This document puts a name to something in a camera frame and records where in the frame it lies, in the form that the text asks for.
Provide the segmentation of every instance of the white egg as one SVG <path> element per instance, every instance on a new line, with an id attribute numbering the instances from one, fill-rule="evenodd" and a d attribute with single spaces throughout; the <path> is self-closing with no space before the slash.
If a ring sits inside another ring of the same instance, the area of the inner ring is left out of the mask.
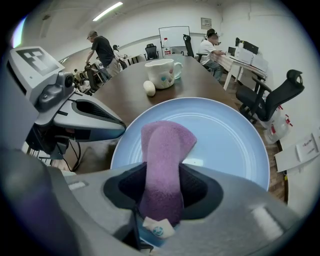
<path id="1" fill-rule="evenodd" d="M 146 95 L 148 95 L 150 97 L 152 97 L 156 94 L 156 87 L 155 87 L 154 83 L 151 81 L 145 81 L 143 83 L 143 88 L 146 92 Z"/>

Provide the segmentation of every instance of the whiteboard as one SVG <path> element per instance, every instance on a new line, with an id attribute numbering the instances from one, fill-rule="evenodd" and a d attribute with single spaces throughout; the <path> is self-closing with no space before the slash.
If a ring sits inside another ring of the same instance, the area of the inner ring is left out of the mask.
<path id="1" fill-rule="evenodd" d="M 164 47 L 165 38 L 168 38 L 165 47 L 186 46 L 184 35 L 189 36 L 189 26 L 169 26 L 159 28 L 162 47 Z"/>

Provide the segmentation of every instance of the pink cloth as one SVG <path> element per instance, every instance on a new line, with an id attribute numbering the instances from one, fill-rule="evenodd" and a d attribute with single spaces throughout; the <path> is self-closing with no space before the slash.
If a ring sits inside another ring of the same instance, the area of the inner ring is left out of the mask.
<path id="1" fill-rule="evenodd" d="M 144 218 L 179 223 L 184 208 L 179 163 L 196 142 L 188 129 L 175 122 L 157 121 L 142 128 L 142 160 L 147 162 L 147 168 L 139 210 Z"/>

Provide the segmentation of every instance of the cable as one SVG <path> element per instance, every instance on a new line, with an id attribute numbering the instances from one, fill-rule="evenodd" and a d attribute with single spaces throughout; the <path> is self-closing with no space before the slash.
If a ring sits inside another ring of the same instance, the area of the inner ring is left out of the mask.
<path id="1" fill-rule="evenodd" d="M 75 151 L 74 146 L 72 146 L 71 141 L 69 141 L 69 143 L 70 143 L 70 145 L 71 145 L 71 147 L 72 147 L 72 149 L 73 149 L 73 152 L 74 152 L 74 154 L 75 154 L 75 156 L 76 156 L 77 162 L 79 162 L 79 157 L 78 157 L 78 155 L 77 155 L 77 153 L 76 153 L 76 151 Z"/>
<path id="2" fill-rule="evenodd" d="M 65 161 L 66 165 L 68 166 L 69 171 L 72 172 L 72 170 L 69 167 L 69 164 L 68 164 L 67 160 L 64 157 L 62 159 Z"/>
<path id="3" fill-rule="evenodd" d="M 77 145 L 78 145 L 78 149 L 79 149 L 79 157 L 78 157 L 78 161 L 75 163 L 72 171 L 73 172 L 76 172 L 76 170 L 78 169 L 78 167 L 80 166 L 80 159 L 81 159 L 81 147 L 80 147 L 80 143 L 77 142 Z"/>
<path id="4" fill-rule="evenodd" d="M 69 167 L 69 164 L 68 164 L 67 160 L 63 157 L 62 151 L 61 151 L 58 143 L 56 143 L 56 146 L 57 146 L 58 150 L 60 151 L 60 154 L 61 154 L 61 156 L 62 156 L 62 159 L 65 161 L 66 166 L 68 166 L 68 169 L 69 169 L 69 171 L 71 172 L 71 169 L 70 169 L 70 167 Z"/>

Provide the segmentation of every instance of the fluorescent light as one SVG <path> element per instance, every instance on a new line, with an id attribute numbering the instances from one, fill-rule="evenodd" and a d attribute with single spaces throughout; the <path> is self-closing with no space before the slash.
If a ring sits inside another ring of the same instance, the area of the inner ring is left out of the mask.
<path id="1" fill-rule="evenodd" d="M 118 6 L 122 6 L 122 2 L 118 2 L 115 5 L 111 6 L 110 8 L 106 9 L 103 13 L 99 14 L 97 17 L 93 19 L 94 22 L 99 20 L 102 16 L 106 15 L 108 12 L 111 12 L 113 9 L 117 8 Z"/>
<path id="2" fill-rule="evenodd" d="M 19 46 L 21 44 L 21 38 L 22 38 L 22 30 L 24 28 L 24 23 L 26 21 L 25 17 L 23 20 L 20 21 L 20 23 L 18 24 L 18 26 L 15 28 L 14 32 L 13 32 L 13 36 L 12 36 L 12 47 L 16 48 L 17 46 Z"/>
<path id="3" fill-rule="evenodd" d="M 64 63 L 67 59 L 69 59 L 69 57 L 65 58 L 64 60 L 61 60 L 60 63 Z"/>

